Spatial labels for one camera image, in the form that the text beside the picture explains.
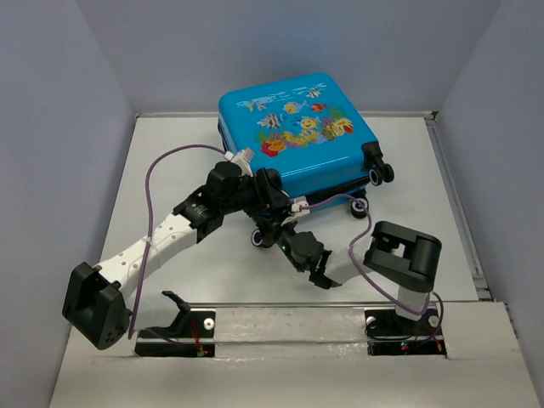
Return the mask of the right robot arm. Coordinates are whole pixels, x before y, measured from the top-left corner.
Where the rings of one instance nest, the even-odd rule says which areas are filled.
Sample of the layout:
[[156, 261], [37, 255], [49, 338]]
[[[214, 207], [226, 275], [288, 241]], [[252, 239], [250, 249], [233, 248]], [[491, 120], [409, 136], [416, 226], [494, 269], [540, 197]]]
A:
[[277, 245], [298, 272], [308, 272], [309, 281], [321, 289], [340, 287], [355, 277], [395, 304], [393, 327], [413, 332], [422, 324], [442, 251], [435, 236], [399, 224], [379, 221], [371, 230], [371, 243], [360, 248], [355, 237], [348, 247], [325, 249], [311, 232], [284, 228]]

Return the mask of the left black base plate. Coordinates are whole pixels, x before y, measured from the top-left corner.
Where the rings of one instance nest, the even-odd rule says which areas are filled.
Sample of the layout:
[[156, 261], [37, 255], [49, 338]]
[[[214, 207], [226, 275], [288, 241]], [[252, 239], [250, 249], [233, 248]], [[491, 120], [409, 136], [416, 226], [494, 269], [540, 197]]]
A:
[[192, 309], [168, 327], [139, 331], [133, 351], [139, 357], [212, 358], [215, 326], [215, 309]]

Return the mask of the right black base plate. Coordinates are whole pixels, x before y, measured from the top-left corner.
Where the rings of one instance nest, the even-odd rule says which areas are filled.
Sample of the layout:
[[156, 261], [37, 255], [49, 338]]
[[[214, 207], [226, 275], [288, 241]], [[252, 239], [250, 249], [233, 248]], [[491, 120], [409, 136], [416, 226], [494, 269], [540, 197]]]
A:
[[394, 309], [365, 311], [364, 333], [370, 356], [446, 356], [445, 338], [439, 327], [440, 312], [427, 310], [419, 320], [405, 319]]

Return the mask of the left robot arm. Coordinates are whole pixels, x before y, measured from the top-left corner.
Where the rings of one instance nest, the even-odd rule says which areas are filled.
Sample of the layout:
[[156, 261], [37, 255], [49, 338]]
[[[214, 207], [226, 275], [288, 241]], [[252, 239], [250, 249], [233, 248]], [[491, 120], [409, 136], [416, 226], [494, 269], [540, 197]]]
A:
[[268, 211], [271, 194], [280, 185], [274, 169], [245, 174], [236, 163], [217, 163], [204, 185], [162, 222], [149, 223], [145, 237], [95, 266], [77, 265], [70, 274], [62, 315], [96, 349], [108, 349], [133, 329], [139, 306], [128, 307], [127, 300], [140, 299], [147, 277], [217, 230], [227, 215]]

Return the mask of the aluminium table rail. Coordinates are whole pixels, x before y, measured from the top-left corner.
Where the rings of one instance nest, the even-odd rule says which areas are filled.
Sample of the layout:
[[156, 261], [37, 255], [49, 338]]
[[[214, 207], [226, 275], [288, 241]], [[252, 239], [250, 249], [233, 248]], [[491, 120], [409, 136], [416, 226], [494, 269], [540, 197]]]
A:
[[[189, 302], [192, 308], [216, 309], [216, 308], [392, 308], [393, 303], [386, 302], [302, 302], [302, 303], [198, 303]], [[175, 308], [173, 301], [166, 299], [151, 299], [143, 301], [139, 305], [140, 310]]]

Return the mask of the blue hard-shell suitcase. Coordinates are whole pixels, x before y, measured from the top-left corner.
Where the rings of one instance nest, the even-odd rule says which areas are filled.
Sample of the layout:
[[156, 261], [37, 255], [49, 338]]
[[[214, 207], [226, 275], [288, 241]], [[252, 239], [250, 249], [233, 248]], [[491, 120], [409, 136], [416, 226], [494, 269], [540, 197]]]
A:
[[376, 135], [325, 73], [226, 93], [218, 130], [226, 150], [252, 149], [252, 170], [273, 168], [290, 197], [319, 210], [354, 196], [362, 202], [351, 205], [351, 215], [364, 218], [367, 186], [394, 180]]

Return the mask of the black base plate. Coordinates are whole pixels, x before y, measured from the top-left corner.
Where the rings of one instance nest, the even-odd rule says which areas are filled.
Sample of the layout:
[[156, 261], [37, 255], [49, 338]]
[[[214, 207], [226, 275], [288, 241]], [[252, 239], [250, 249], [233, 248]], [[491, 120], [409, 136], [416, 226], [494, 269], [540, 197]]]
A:
[[212, 358], [215, 326], [215, 309], [192, 309], [168, 327], [139, 331], [133, 351], [139, 357]]
[[439, 327], [440, 312], [427, 310], [419, 320], [405, 319], [394, 309], [365, 311], [364, 333], [370, 356], [446, 356], [445, 338]]

